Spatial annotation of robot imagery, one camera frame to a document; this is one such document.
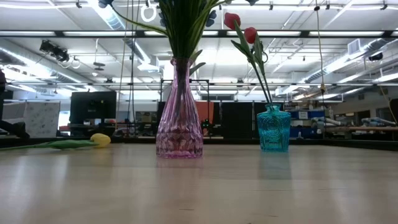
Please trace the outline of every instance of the ceiling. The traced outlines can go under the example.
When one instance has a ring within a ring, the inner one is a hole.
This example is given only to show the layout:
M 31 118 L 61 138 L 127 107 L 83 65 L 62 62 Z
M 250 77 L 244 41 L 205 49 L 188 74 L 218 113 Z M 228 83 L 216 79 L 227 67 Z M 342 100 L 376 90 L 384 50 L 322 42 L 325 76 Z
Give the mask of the ceiling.
M 326 1 L 318 1 L 323 6 Z M 337 10 L 321 9 L 319 11 L 320 27 L 325 30 L 395 30 L 398 28 L 398 0 L 388 0 L 389 7 L 386 10 L 380 10 L 383 1 L 349 1 L 349 0 L 331 0 L 331 6 L 338 7 Z M 7 0 L 0 1 L 0 19 L 1 30 L 109 30 L 109 26 L 92 8 L 88 7 L 87 1 L 81 0 L 83 5 L 81 9 L 73 7 L 74 0 Z M 217 10 L 215 24 L 210 27 L 212 30 L 225 29 L 222 23 L 223 14 L 226 12 L 237 13 L 242 20 L 242 28 L 255 27 L 257 29 L 295 29 L 295 30 L 316 30 L 317 17 L 314 11 L 302 11 L 304 7 L 314 7 L 315 1 L 311 0 L 273 0 L 274 10 L 256 9 L 243 7 L 241 9 L 225 7 L 223 10 Z M 246 1 L 234 1 L 234 4 L 247 5 Z M 116 10 L 123 15 L 127 15 L 127 0 L 115 1 Z M 269 7 L 269 1 L 258 1 L 257 5 Z M 62 6 L 58 9 L 10 9 L 15 7 L 49 7 Z M 129 7 L 128 18 L 132 18 L 131 9 L 136 20 L 138 7 Z M 146 11 L 147 17 L 150 17 L 149 10 Z M 144 22 L 141 16 L 138 16 L 140 22 Z M 159 26 L 159 17 L 157 16 L 148 24 Z M 83 77 L 85 80 L 93 82 L 104 82 L 107 78 L 119 82 L 123 71 L 123 82 L 130 82 L 133 72 L 135 82 L 159 82 L 161 74 L 158 72 L 140 71 L 137 66 L 140 64 L 137 58 L 132 65 L 129 59 L 131 49 L 124 45 L 120 39 L 100 39 L 96 50 L 96 39 L 68 39 L 53 38 L 49 39 L 53 43 L 68 49 L 71 56 L 76 56 L 81 62 L 78 69 L 67 68 L 76 77 Z M 324 62 L 339 57 L 347 51 L 347 44 L 354 39 L 322 39 L 322 56 Z M 8 39 L 14 44 L 26 49 L 33 54 L 44 57 L 46 60 L 56 62 L 52 57 L 44 55 L 39 48 L 43 41 L 40 38 L 14 38 Z M 160 59 L 164 65 L 171 58 L 171 48 L 166 38 L 155 39 L 137 39 L 138 45 L 148 56 Z M 320 68 L 319 44 L 317 39 L 262 39 L 264 46 L 268 46 L 269 61 L 266 64 L 266 75 L 269 82 L 298 82 L 302 77 L 316 68 Z M 397 57 L 397 44 L 388 45 L 384 52 L 384 62 Z M 200 41 L 198 49 L 203 53 L 197 60 L 206 62 L 206 65 L 199 69 L 197 78 L 209 79 L 211 82 L 236 82 L 242 78 L 244 82 L 255 82 L 255 73 L 251 70 L 244 55 L 237 51 L 227 38 L 204 38 Z M 95 71 L 94 61 L 106 64 L 103 72 Z M 367 66 L 375 65 L 379 62 L 366 62 Z M 357 60 L 339 70 L 334 71 L 330 82 L 354 75 L 363 71 L 365 66 L 363 60 Z M 148 89 L 148 86 L 138 86 L 138 89 Z M 235 86 L 221 87 L 217 89 L 231 89 Z

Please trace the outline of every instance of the black monitor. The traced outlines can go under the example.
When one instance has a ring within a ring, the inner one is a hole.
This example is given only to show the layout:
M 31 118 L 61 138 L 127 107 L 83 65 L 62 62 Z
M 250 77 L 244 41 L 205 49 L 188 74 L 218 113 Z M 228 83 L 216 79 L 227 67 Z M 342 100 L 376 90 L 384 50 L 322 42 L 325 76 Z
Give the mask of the black monitor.
M 74 92 L 70 103 L 71 124 L 83 124 L 86 119 L 105 119 L 116 117 L 116 92 Z

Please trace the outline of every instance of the person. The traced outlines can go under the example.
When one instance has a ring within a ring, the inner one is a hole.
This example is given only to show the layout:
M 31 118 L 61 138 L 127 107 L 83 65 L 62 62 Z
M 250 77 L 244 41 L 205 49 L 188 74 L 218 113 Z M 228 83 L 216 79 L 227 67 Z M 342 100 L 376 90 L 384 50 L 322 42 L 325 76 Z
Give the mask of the person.
M 3 103 L 3 100 L 1 100 L 1 97 L 2 97 L 2 94 L 6 91 L 6 84 L 7 84 L 6 75 L 0 69 L 0 103 Z M 24 122 L 10 124 L 7 121 L 3 121 L 2 118 L 0 118 L 0 129 L 3 129 L 9 133 L 15 134 L 17 137 L 22 138 L 22 139 L 30 138 L 29 134 L 26 133 Z

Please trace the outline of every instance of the turquoise glass vase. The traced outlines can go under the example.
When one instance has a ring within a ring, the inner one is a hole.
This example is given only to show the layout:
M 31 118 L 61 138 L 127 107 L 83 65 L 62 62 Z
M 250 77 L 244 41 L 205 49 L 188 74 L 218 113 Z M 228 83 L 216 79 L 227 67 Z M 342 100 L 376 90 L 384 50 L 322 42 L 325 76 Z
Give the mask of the turquoise glass vase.
M 257 114 L 260 145 L 264 152 L 288 152 L 290 113 L 279 111 L 280 105 L 266 105 L 266 112 Z

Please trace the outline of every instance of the vase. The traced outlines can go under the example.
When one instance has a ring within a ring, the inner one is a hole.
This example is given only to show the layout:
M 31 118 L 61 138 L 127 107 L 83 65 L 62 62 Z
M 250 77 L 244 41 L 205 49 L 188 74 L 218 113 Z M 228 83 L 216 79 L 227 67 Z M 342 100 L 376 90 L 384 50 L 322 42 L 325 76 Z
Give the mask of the vase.
M 175 58 L 172 91 L 156 135 L 156 154 L 163 158 L 197 158 L 203 154 L 203 135 L 190 88 L 192 61 Z
M 279 111 L 280 105 L 266 105 L 266 112 L 257 114 L 260 145 L 264 152 L 289 151 L 290 113 Z

